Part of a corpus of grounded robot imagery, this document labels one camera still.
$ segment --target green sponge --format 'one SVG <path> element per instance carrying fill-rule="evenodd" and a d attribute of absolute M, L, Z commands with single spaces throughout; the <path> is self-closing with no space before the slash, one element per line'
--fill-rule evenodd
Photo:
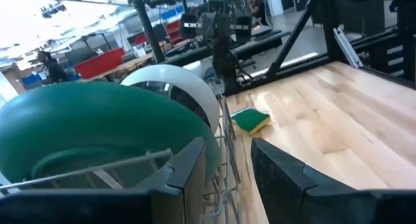
<path fill-rule="evenodd" d="M 270 121 L 270 115 L 253 108 L 245 108 L 231 115 L 235 123 L 244 131 L 254 134 Z"/>

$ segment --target wire rack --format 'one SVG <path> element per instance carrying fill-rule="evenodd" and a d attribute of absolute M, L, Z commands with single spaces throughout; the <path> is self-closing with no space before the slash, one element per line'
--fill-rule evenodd
<path fill-rule="evenodd" d="M 219 123 L 219 131 L 216 139 L 218 141 L 222 163 L 217 168 L 215 176 L 202 197 L 202 220 L 203 224 L 217 223 L 241 223 L 241 206 L 239 197 L 239 172 L 234 153 L 234 130 L 229 115 L 226 99 L 217 95 L 222 110 Z M 94 166 L 90 168 L 71 171 L 58 175 L 48 176 L 41 179 L 17 182 L 14 184 L 0 186 L 0 195 L 6 196 L 20 190 L 39 187 L 62 188 L 62 180 L 74 177 L 84 177 L 85 182 L 91 188 L 113 188 L 123 189 L 131 187 L 122 180 L 120 169 L 132 164 L 150 163 L 154 171 L 159 169 L 155 159 L 163 158 L 168 161 L 173 157 L 172 151 L 166 149 L 158 152 L 147 152 L 143 156 L 120 160 L 117 162 Z"/>

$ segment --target black metal frame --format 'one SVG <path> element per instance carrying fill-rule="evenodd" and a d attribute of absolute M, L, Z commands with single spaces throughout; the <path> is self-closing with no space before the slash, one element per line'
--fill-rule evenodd
<path fill-rule="evenodd" d="M 312 11 L 320 6 L 322 7 L 323 13 L 323 27 L 326 39 L 326 47 L 327 53 L 321 54 L 319 56 L 315 56 L 313 58 L 309 58 L 307 60 L 303 60 L 289 66 L 282 67 L 283 61 L 286 59 L 289 51 L 292 49 L 296 39 L 299 37 L 299 34 L 303 30 L 306 25 L 307 20 L 311 17 Z M 136 9 L 139 12 L 139 16 L 142 19 L 143 26 L 145 28 L 146 36 L 148 36 L 148 40 L 152 38 L 153 32 L 151 31 L 151 25 L 148 20 L 147 14 L 144 10 L 143 2 L 135 4 Z M 225 96 L 234 95 L 246 90 L 250 90 L 252 88 L 256 88 L 258 86 L 262 86 L 264 84 L 283 79 L 285 77 L 289 77 L 291 75 L 296 75 L 303 71 L 307 71 L 309 69 L 316 68 L 318 66 L 325 65 L 327 63 L 333 61 L 341 61 L 346 62 L 346 55 L 343 53 L 340 45 L 337 43 L 337 40 L 334 35 L 333 29 L 339 26 L 339 22 L 337 19 L 337 6 L 335 6 L 335 0 L 309 0 L 307 4 L 307 8 L 300 18 L 299 22 L 297 23 L 296 27 L 292 31 L 289 39 L 287 40 L 286 44 L 283 46 L 281 53 L 278 55 L 277 59 L 270 65 L 270 69 L 267 73 L 260 75 L 258 77 L 254 77 L 250 81 L 242 81 L 239 87 L 234 88 L 232 90 L 227 90 L 225 92 Z M 406 28 L 406 24 L 409 23 L 411 15 L 409 12 L 401 12 L 398 11 L 398 26 L 399 29 Z M 360 38 L 356 41 L 351 42 L 351 46 L 356 53 L 360 53 L 363 51 L 369 51 L 379 46 L 385 46 L 389 44 L 397 44 L 400 42 L 403 45 L 404 51 L 404 79 L 399 79 L 397 77 L 391 76 L 389 74 L 385 74 L 374 69 L 370 68 L 360 68 L 363 71 L 371 72 L 375 75 L 381 76 L 384 79 L 389 79 L 390 81 L 402 84 L 404 86 L 416 89 L 415 82 L 415 46 L 414 46 L 414 39 L 413 34 L 409 32 L 409 30 L 395 30 L 391 32 L 383 32 L 374 36 Z M 159 63 L 164 59 L 158 56 L 159 51 L 154 51 L 156 56 L 156 61 Z"/>

